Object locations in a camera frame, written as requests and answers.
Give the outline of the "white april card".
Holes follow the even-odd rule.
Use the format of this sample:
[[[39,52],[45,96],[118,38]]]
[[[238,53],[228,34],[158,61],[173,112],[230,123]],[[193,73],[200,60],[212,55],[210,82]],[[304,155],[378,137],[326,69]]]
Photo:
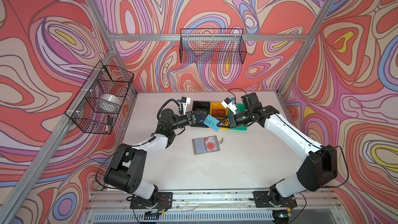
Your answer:
[[[216,136],[205,137],[204,142],[205,142],[205,150],[207,153],[220,150],[219,142]]]

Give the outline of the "teal VIP card from holder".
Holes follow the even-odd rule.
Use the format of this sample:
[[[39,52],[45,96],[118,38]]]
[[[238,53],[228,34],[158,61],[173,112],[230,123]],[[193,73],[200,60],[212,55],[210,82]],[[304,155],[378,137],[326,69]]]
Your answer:
[[[207,115],[204,120],[204,125],[206,125],[208,128],[212,129],[215,132],[218,132],[220,129],[218,127],[218,123],[219,123],[219,120],[214,118],[211,115]]]

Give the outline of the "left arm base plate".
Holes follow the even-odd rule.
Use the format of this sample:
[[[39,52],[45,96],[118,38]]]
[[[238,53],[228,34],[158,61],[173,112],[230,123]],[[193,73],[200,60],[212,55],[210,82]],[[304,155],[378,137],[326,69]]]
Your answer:
[[[132,195],[129,199],[130,209],[165,210],[172,207],[173,193],[171,191],[155,192],[149,199]]]

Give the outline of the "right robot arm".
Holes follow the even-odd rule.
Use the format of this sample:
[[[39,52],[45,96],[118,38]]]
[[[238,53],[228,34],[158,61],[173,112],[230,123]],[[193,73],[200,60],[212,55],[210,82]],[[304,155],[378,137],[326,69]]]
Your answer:
[[[271,206],[280,207],[283,201],[298,193],[317,191],[336,179],[338,175],[336,148],[331,145],[323,146],[309,138],[271,105],[252,112],[247,110],[238,114],[229,114],[219,121],[217,126],[221,126],[223,122],[227,122],[229,128],[258,123],[284,141],[302,162],[295,174],[269,188],[266,201]]]

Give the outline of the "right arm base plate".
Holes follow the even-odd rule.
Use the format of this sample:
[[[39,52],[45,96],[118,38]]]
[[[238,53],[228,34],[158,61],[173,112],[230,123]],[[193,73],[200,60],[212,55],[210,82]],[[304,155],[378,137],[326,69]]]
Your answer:
[[[295,197],[281,197],[276,191],[254,191],[251,198],[257,208],[295,208],[297,202]]]

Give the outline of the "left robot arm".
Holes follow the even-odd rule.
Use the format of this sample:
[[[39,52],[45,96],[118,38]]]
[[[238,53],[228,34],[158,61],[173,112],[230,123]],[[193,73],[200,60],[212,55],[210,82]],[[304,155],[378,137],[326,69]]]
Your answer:
[[[157,186],[143,179],[147,155],[168,148],[176,137],[175,130],[193,126],[203,116],[196,111],[176,115],[170,109],[165,110],[149,139],[136,145],[119,145],[104,174],[104,183],[145,200],[156,200]]]

